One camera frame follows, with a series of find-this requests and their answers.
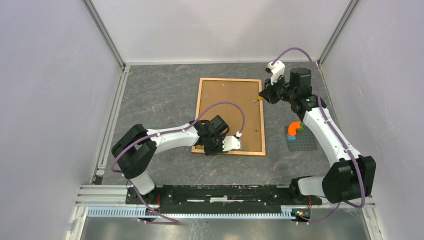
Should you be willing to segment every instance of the green block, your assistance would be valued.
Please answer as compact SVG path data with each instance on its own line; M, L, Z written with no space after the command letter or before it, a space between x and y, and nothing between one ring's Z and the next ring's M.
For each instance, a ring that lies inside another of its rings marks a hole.
M305 125L304 125L304 123L303 122L301 122L300 123L300 126L302 127L301 129L298 129L297 131L298 132L301 132L301 131L303 131L304 129L305 129Z

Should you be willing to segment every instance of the small orange object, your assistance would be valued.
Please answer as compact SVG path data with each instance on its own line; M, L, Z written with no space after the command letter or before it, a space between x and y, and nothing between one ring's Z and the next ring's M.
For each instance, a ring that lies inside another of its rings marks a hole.
M302 124L300 121L295 121L288 126L288 135L289 136L296 136L296 130L301 129Z

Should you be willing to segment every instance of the wire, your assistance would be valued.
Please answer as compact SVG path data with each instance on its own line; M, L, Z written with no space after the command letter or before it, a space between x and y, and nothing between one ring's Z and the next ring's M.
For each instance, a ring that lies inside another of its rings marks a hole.
M229 105L233 105L234 107L236 107L240 113L241 113L241 117L242 117L242 123L241 123L241 127L240 127L240 131L239 133L242 133L243 129L245 128L245 121L246 121L246 117L245 117L245 113L243 112L242 108L239 107L239 105L230 102L230 101L219 101L216 102L210 106L208 106L202 113L200 113L200 115L196 118L196 120L194 120L189 126L183 128L183 129L175 129L175 130L168 130L168 131L162 131L159 133L153 133L153 134L149 134L147 136L143 136L141 138L139 138L138 140L134 141L133 143L131 143L130 145L128 145L124 150L122 150L120 152L120 154L118 154L118 156L116 156L115 160L112 162L112 165L110 166L110 170L113 173L122 173L121 170L115 170L115 165L117 164L117 162L119 161L119 159L122 158L122 156L128 151L130 150L132 147L134 147L135 145L137 145L138 143L143 142L146 139L152 138L152 137L158 137L160 135L165 135L165 134L173 134L173 133L180 133L180 132L184 132L188 129L190 129L191 127L193 127L198 121L200 121L200 118L203 117L203 115L205 115L205 113L207 111L209 111L211 108L221 105L221 104L229 104Z
M310 196L308 196L308 197L307 197L307 209L306 209L306 211L310 210L310 209L311 209L311 207L312 207L311 197L310 197Z
M130 190L130 188L128 188L128 183L130 182L130 180L128 179L127 181L126 181L126 183L125 183L125 187L126 187L126 190L128 191L128 190Z
M225 135L227 135L229 132L230 132L230 127L229 127L229 126L227 126L227 127L226 127L226 131L224 132L224 134L223 134L223 135L225 136Z
M274 61L272 61L272 65L274 65L284 54L286 54L287 52L289 52L291 50L298 50L298 51L302 52L303 54L305 54L305 56L307 57L307 59L309 60L309 62L311 64L311 72L312 72L312 69L314 67L314 62L312 61L312 59L309 56L309 54L305 50L303 50L303 49L301 49L299 47L290 47L290 48L286 49L280 55L278 55L278 57L276 59L274 59ZM349 150L348 145L346 144L345 140L336 131L336 128L329 121L329 118L327 117L327 115L326 115L326 113L324 111L323 104L321 103L320 90L318 88L318 77L316 76L316 73L315 72L314 72L314 75L315 75L314 76L315 77L315 88L316 88L316 96L318 97L319 110L321 111L321 114L324 117L325 122L331 128L331 130L334 133L334 135L337 137L337 139L339 140L339 142L341 143L341 145L343 146L343 148L346 150L346 153L352 159L352 163L353 163L353 166L355 168L356 175L358 177L359 190L360 190L360 198L361 198L360 204L359 205L356 205L356 204L353 204L353 203L351 203L349 201L345 201L345 203L347 203L348 205L350 205L352 207L361 209L361 208L363 208L365 206L365 189L364 189L364 182L362 180L361 170L359 169L359 165L357 163L357 160L356 160L354 154Z
M299 218L304 219L304 220L306 220L306 221L309 221L309 218L306 218L306 217L304 217L304 216L302 216L302 215L299 215Z
M318 220L314 220L314 221L309 221L309 222L301 222L301 221L297 221L296 224L300 224L300 225L309 225L309 224L317 224L320 223L322 221L325 221L329 218L331 218L339 209L340 207L340 202L337 204L337 206L335 206L335 208L330 212L330 214L328 214L326 217L323 217L321 219Z
M139 190L136 186L133 186L135 190L135 194L137 194L137 197L140 199L140 201L145 205L145 207L151 211L152 214L164 218L168 221L144 221L145 224L162 224L162 225L168 225L168 224L179 224L180 221L174 218L167 217L165 215L160 214L159 212L155 211L153 208L151 208L147 202L144 200L143 196L140 194Z

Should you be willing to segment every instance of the cork board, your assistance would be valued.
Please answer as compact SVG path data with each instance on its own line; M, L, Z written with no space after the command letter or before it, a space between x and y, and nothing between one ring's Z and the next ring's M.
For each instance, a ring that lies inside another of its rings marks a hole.
M262 90L259 79L200 78L197 95L196 118L210 105L229 101L241 107L245 125L240 137L241 149L229 151L227 155L265 156L264 106L256 101ZM234 135L242 126L242 114L229 104L211 108L202 119L211 120L220 115L229 126L227 136ZM193 146L192 153L204 153L203 146Z

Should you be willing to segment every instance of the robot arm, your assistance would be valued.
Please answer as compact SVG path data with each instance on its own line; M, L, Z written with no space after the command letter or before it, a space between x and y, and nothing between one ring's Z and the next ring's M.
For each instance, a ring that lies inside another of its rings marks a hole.
M371 156L362 156L345 138L330 116L326 104L322 99L312 94L311 71L307 68L297 67L290 70L289 82L279 71L277 81L272 69L271 78L264 83L264 89L259 93L259 99L275 104L280 100L289 102L291 110L297 114L301 121L310 128L319 144L322 146L331 165L325 177L306 176L295 178L291 187L297 194L325 197L331 203L339 203L361 197L358 175L348 150L355 157L365 190L365 196L371 194L376 163ZM280 61L274 64L275 68L283 65Z
M191 121L182 126L167 129L145 129L142 124L137 124L112 147L112 154L117 158L125 148L145 137L145 140L138 143L140 145L138 149L135 146L131 147L116 162L123 176L131 180L142 195L155 188L146 169L157 153L177 147L197 145L204 146L207 156L241 149L240 135L226 136L229 126L219 115L212 120L197 121L189 127L192 123Z

